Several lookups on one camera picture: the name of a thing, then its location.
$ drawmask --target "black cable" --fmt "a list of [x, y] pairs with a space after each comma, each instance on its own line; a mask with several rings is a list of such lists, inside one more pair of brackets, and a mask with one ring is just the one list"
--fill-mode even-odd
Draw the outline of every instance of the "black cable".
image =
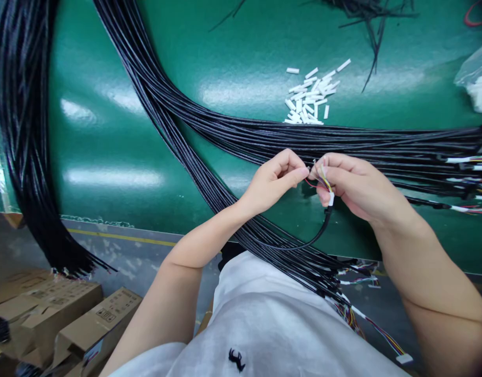
[[[181, 131], [183, 125], [218, 148], [257, 164], [285, 148], [295, 150], [307, 164], [328, 151], [356, 154], [383, 171], [403, 176], [412, 182], [406, 183], [412, 189], [432, 190], [445, 195], [454, 195], [458, 190], [447, 184], [440, 186], [439, 181], [461, 174], [480, 176], [474, 172], [461, 172], [460, 167], [446, 164], [441, 157], [472, 155], [482, 146], [482, 127], [382, 130], [300, 125], [297, 130], [294, 126], [274, 121], [237, 118], [208, 110], [183, 95], [166, 76], [134, 0], [94, 0], [94, 4], [143, 108], [215, 213], [237, 199], [187, 143]], [[417, 178], [427, 180], [419, 182]], [[337, 269], [348, 266], [347, 263], [308, 246], [263, 216], [248, 221], [235, 236], [247, 250], [305, 287], [346, 304], [337, 294], [334, 275]]]
[[314, 238], [312, 238], [309, 242], [307, 242], [303, 245], [292, 247], [292, 248], [282, 248], [282, 247], [278, 247], [278, 246], [274, 246], [274, 245], [269, 245], [269, 244], [261, 242], [261, 241], [259, 241], [259, 244], [264, 245], [264, 246], [268, 246], [268, 247], [270, 247], [271, 249], [274, 249], [274, 250], [300, 250], [300, 249], [304, 249], [308, 246], [311, 246], [314, 242], [316, 242], [318, 239], [321, 238], [324, 231], [328, 227], [328, 223], [330, 222], [330, 217], [331, 217], [332, 211], [333, 211], [333, 206], [328, 206], [324, 210], [324, 221], [323, 221], [323, 225], [319, 229], [319, 232], [314, 236]]
[[49, 55], [58, 0], [4, 0], [0, 8], [0, 127], [16, 201], [58, 272], [79, 278], [96, 265], [61, 222], [49, 158]]

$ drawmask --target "cable bundle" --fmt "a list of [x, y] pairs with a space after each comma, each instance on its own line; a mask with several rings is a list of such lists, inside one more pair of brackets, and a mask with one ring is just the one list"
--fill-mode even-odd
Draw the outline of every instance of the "cable bundle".
[[62, 224], [48, 148], [49, 53], [57, 0], [7, 0], [0, 12], [0, 126], [16, 200], [50, 265], [77, 278], [96, 264]]
[[[366, 24], [366, 30], [368, 31], [368, 37], [370, 38], [370, 43], [373, 49], [373, 63], [368, 78], [366, 79], [365, 86], [363, 87], [363, 92], [365, 91], [372, 73], [375, 69], [377, 73], [377, 62], [378, 62], [378, 52], [380, 50], [380, 45], [382, 44], [382, 39], [384, 36], [384, 30], [386, 27], [387, 17], [417, 17], [417, 14], [405, 13], [405, 8], [410, 5], [411, 11], [414, 11], [413, 0], [401, 0], [400, 4], [388, 7], [389, 0], [383, 2], [382, 0], [323, 0], [324, 2], [330, 4], [331, 6], [340, 8], [344, 11], [348, 18], [358, 18], [357, 21], [351, 22], [340, 26], [339, 28], [355, 25], [364, 22]], [[375, 32], [372, 20], [381, 17], [380, 23], [378, 25], [377, 32]]]
[[[155, 72], [162, 72], [144, 31], [141, 15], [133, 1], [95, 0], [98, 14], [131, 77], [140, 101], [171, 153], [180, 161], [211, 209], [218, 213], [237, 199], [207, 168], [178, 128], [172, 110], [150, 90], [157, 88]], [[236, 232], [247, 250], [296, 279], [321, 296], [345, 304], [334, 275], [350, 266], [280, 229], [263, 216], [256, 216]]]
[[[124, 3], [127, 8], [137, 7], [133, 1]], [[341, 152], [371, 162], [399, 188], [462, 199], [478, 195], [482, 199], [482, 160], [455, 162], [482, 156], [482, 126], [382, 130], [294, 126], [218, 114], [194, 103], [173, 85], [150, 44], [139, 50], [131, 49], [139, 43], [138, 38], [146, 38], [142, 23], [129, 25], [125, 19], [110, 22], [114, 28], [121, 28], [121, 38], [131, 41], [124, 52], [126, 66], [141, 78], [141, 90], [206, 140], [234, 156], [260, 165], [281, 150], [291, 148], [311, 165], [326, 152]]]

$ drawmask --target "fingernail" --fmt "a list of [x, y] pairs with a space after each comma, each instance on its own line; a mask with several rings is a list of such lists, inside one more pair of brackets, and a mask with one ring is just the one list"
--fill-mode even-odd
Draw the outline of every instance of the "fingernail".
[[302, 177], [302, 179], [306, 178], [309, 175], [309, 171], [307, 168], [298, 168], [297, 169], [298, 175]]

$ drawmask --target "green workbench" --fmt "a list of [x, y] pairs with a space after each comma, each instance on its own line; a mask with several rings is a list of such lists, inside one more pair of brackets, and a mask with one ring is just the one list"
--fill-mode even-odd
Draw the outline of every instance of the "green workbench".
[[[442, 129], [482, 124], [482, 114], [473, 112], [466, 93], [453, 84], [461, 64], [482, 45], [482, 28], [463, 23], [473, 2], [417, 1], [419, 18], [388, 19], [378, 72], [363, 94], [373, 58], [366, 28], [339, 29], [348, 20], [337, 9], [319, 2], [302, 5], [302, 0], [247, 0], [236, 18], [208, 32], [238, 0], [139, 3], [166, 73], [208, 108], [283, 120], [289, 87], [316, 66], [329, 72], [351, 58], [330, 100], [330, 123]], [[285, 73], [288, 66], [302, 74]], [[60, 1], [50, 90], [51, 160], [65, 218], [185, 234], [211, 217], [146, 116], [89, 0]], [[257, 167], [182, 128], [239, 197]], [[417, 210], [461, 268], [482, 273], [482, 217]], [[306, 184], [266, 215], [302, 240], [314, 236], [323, 221], [315, 191]], [[368, 225], [341, 203], [316, 245], [340, 256], [379, 257]]]

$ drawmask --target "red wire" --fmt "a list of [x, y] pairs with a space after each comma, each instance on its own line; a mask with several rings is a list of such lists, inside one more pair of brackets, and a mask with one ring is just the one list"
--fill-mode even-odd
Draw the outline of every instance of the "red wire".
[[307, 181], [307, 178], [304, 178], [304, 179], [305, 179], [305, 181], [306, 181], [306, 182], [309, 184], [309, 186], [311, 186], [311, 187], [315, 187], [315, 188], [318, 188], [317, 186], [314, 186], [314, 185], [313, 185], [313, 184], [311, 184], [309, 181]]
[[471, 11], [473, 10], [473, 8], [475, 6], [477, 6], [479, 3], [481, 3], [482, 0], [478, 0], [477, 2], [475, 2], [470, 8], [469, 10], [467, 11], [466, 15], [464, 16], [464, 23], [469, 26], [469, 27], [477, 27], [477, 26], [481, 26], [482, 25], [482, 21], [480, 22], [473, 22], [469, 19], [469, 15], [471, 14]]

